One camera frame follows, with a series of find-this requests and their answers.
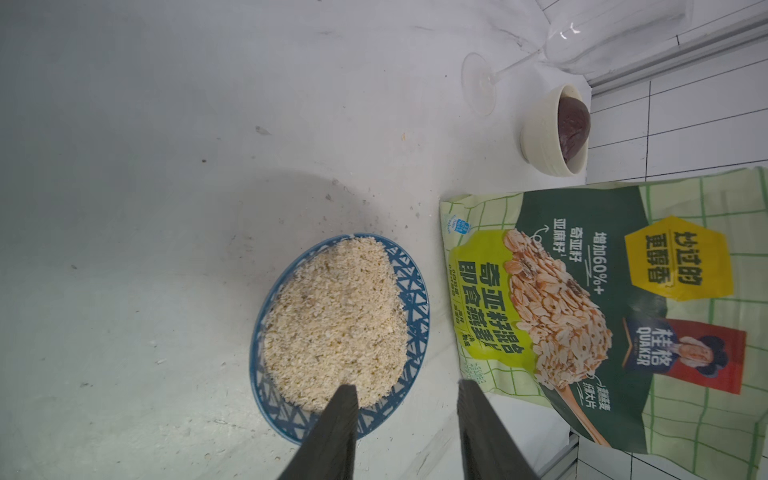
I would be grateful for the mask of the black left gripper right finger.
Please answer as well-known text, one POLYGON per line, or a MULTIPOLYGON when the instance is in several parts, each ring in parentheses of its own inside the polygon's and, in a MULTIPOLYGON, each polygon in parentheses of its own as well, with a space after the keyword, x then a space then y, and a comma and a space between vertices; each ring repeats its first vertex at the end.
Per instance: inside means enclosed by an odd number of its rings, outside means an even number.
POLYGON ((535 480, 531 468, 479 385, 460 380, 457 401, 465 479, 535 480))

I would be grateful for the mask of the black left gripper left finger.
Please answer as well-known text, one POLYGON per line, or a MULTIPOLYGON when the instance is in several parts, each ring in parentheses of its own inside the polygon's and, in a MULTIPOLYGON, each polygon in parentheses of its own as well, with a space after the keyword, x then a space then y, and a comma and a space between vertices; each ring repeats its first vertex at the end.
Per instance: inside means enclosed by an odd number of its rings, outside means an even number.
POLYGON ((341 385, 279 479, 352 479, 359 404, 354 385, 341 385))

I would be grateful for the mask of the blue patterned breakfast bowl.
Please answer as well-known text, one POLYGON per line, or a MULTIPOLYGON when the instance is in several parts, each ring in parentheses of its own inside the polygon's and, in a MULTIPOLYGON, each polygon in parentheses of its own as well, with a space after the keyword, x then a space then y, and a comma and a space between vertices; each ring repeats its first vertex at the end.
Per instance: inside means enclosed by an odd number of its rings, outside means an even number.
POLYGON ((411 256, 375 234, 327 239, 280 275, 258 314, 249 373, 267 423, 301 444, 336 389, 357 389, 363 438, 403 403, 430 328, 425 281, 411 256))

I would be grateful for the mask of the green oats bag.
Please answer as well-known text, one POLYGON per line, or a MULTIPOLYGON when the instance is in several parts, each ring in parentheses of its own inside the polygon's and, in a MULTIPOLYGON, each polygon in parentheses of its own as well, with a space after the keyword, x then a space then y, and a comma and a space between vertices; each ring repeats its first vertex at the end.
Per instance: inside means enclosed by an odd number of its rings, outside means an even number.
POLYGON ((767 442, 767 171, 440 205, 460 371, 704 479, 767 442))

